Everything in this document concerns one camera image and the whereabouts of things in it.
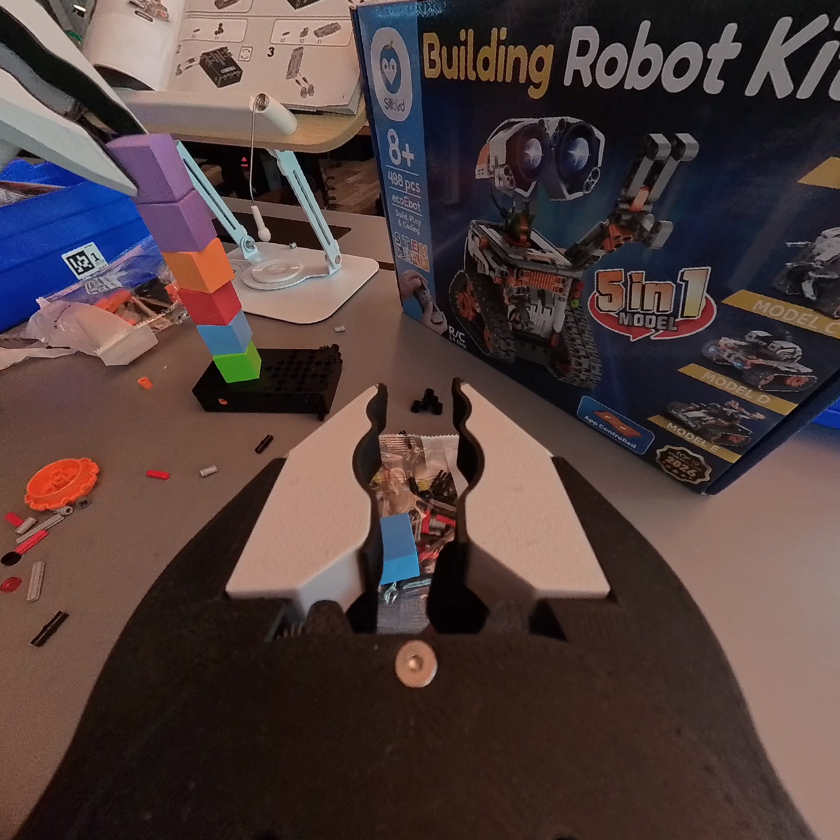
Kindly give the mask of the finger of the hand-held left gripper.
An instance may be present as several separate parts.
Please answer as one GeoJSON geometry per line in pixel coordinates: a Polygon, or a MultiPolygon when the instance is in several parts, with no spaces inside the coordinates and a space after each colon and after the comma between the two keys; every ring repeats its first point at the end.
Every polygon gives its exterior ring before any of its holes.
{"type": "Polygon", "coordinates": [[[1,137],[89,181],[135,197],[138,189],[99,142],[51,111],[5,70],[1,71],[1,137]]]}
{"type": "Polygon", "coordinates": [[[146,130],[38,2],[2,2],[1,41],[47,86],[90,111],[118,136],[146,130]]]}

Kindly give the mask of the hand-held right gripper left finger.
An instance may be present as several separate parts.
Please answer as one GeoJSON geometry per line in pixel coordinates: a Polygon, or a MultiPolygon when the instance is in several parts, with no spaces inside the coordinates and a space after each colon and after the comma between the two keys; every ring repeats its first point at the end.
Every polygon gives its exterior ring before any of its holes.
{"type": "Polygon", "coordinates": [[[286,599],[304,618],[335,602],[358,633],[374,633],[383,571],[371,482],[387,389],[369,387],[294,447],[226,584],[233,599],[286,599]]]}

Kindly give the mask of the blue foam cube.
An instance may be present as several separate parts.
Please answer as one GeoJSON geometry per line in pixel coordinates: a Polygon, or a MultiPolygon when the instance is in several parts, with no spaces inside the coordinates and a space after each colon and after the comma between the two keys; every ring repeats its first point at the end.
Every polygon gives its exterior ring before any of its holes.
{"type": "Polygon", "coordinates": [[[228,324],[196,324],[210,354],[243,354],[252,344],[253,333],[244,311],[239,311],[228,324]]]}
{"type": "Polygon", "coordinates": [[[420,574],[413,524],[408,512],[382,517],[383,569],[380,585],[408,581],[420,574]]]}

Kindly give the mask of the purple foam cube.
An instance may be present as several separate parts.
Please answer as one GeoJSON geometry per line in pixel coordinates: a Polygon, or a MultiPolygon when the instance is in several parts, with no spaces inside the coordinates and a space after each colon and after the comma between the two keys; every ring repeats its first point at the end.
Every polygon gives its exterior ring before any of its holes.
{"type": "Polygon", "coordinates": [[[124,135],[111,140],[106,148],[138,187],[137,204],[176,203],[194,188],[176,143],[167,133],[124,135]]]}
{"type": "Polygon", "coordinates": [[[136,207],[163,253],[201,251],[217,237],[209,209],[195,188],[177,202],[136,207]]]}

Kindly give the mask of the black perforated building plate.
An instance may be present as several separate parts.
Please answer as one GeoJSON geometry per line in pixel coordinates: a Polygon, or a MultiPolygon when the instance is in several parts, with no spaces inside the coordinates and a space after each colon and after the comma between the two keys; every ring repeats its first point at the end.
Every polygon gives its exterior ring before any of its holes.
{"type": "Polygon", "coordinates": [[[282,413],[329,415],[342,370],[340,347],[265,349],[261,373],[253,381],[226,383],[214,363],[195,383],[192,393],[209,413],[282,413]]]}

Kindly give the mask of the green foam cube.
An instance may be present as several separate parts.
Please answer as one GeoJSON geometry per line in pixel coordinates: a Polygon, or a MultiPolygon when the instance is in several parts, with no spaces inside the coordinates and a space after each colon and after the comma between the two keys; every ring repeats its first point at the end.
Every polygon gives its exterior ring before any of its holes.
{"type": "Polygon", "coordinates": [[[257,381],[261,374],[261,358],[253,341],[243,352],[213,355],[213,363],[228,384],[257,381]]]}

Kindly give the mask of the orange foam cube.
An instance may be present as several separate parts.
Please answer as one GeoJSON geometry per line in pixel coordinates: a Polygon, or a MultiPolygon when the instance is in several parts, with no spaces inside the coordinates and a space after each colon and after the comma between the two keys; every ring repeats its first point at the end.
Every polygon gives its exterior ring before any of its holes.
{"type": "Polygon", "coordinates": [[[219,238],[212,239],[202,250],[161,253],[181,289],[213,294],[235,277],[219,238]]]}

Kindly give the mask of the white label parts bag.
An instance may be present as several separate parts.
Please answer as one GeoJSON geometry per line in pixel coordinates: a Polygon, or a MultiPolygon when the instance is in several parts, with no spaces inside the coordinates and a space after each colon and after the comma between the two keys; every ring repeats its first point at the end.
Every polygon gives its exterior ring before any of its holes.
{"type": "Polygon", "coordinates": [[[110,311],[74,301],[55,301],[38,310],[20,336],[98,357],[109,366],[129,364],[159,342],[147,323],[130,325],[110,311]]]}

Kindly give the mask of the red foam cube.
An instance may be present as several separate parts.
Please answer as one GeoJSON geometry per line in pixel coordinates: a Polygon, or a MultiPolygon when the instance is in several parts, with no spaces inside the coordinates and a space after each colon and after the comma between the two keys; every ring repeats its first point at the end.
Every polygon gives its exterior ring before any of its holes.
{"type": "Polygon", "coordinates": [[[191,319],[196,324],[228,325],[241,311],[242,304],[231,281],[213,292],[179,286],[178,294],[191,319]]]}

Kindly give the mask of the orange gear wheel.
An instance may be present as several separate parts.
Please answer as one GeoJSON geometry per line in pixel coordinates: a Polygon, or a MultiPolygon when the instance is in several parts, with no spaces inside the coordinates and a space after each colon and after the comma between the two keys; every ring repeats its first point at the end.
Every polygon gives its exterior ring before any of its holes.
{"type": "Polygon", "coordinates": [[[90,458],[63,458],[46,465],[29,480],[24,503],[35,511],[57,510],[86,496],[100,468],[90,458]]]}

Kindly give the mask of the large clear warning bag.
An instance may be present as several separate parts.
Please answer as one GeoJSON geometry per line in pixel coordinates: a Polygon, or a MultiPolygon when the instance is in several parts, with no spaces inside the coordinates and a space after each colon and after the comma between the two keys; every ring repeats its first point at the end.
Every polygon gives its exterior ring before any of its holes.
{"type": "Polygon", "coordinates": [[[141,240],[86,278],[37,298],[39,308],[53,302],[85,303],[133,326],[147,324],[154,332],[190,320],[179,287],[152,237],[141,240]]]}

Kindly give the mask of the white instruction booklet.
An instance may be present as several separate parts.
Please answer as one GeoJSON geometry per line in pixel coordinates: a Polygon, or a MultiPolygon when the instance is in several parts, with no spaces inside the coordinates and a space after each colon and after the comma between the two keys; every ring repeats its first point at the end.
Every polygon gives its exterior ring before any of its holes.
{"type": "Polygon", "coordinates": [[[361,98],[351,2],[99,1],[82,52],[133,107],[354,114],[361,98]]]}

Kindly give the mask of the torn white bag piece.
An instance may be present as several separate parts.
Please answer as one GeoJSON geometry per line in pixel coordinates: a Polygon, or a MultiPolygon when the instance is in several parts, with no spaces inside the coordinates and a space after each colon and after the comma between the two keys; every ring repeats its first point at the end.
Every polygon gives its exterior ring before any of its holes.
{"type": "Polygon", "coordinates": [[[12,348],[1,346],[1,371],[5,371],[16,364],[27,360],[50,360],[74,354],[73,349],[49,348],[30,344],[25,347],[12,348]]]}

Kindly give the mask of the white booklet stand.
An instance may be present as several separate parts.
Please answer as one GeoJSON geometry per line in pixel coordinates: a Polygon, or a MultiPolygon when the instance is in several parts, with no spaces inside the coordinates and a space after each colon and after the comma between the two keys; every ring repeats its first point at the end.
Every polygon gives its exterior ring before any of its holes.
{"type": "Polygon", "coordinates": [[[210,185],[201,167],[178,143],[178,152],[192,183],[210,213],[236,244],[229,254],[234,286],[243,309],[251,314],[297,324],[312,324],[332,316],[379,269],[376,260],[344,255],[296,158],[292,141],[303,126],[298,117],[265,93],[222,93],[210,101],[196,94],[118,89],[118,95],[143,126],[172,137],[205,133],[221,140],[226,133],[237,144],[265,149],[306,214],[318,248],[271,243],[257,205],[251,211],[258,228],[253,238],[210,185]]]}

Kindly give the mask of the black double connector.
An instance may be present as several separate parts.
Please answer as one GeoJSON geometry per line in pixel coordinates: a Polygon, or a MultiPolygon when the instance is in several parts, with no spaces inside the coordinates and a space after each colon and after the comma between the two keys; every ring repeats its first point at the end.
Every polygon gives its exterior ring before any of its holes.
{"type": "Polygon", "coordinates": [[[33,648],[41,648],[45,646],[47,642],[56,635],[69,617],[70,615],[68,612],[58,611],[45,625],[41,627],[35,637],[30,641],[30,646],[33,648]]]}

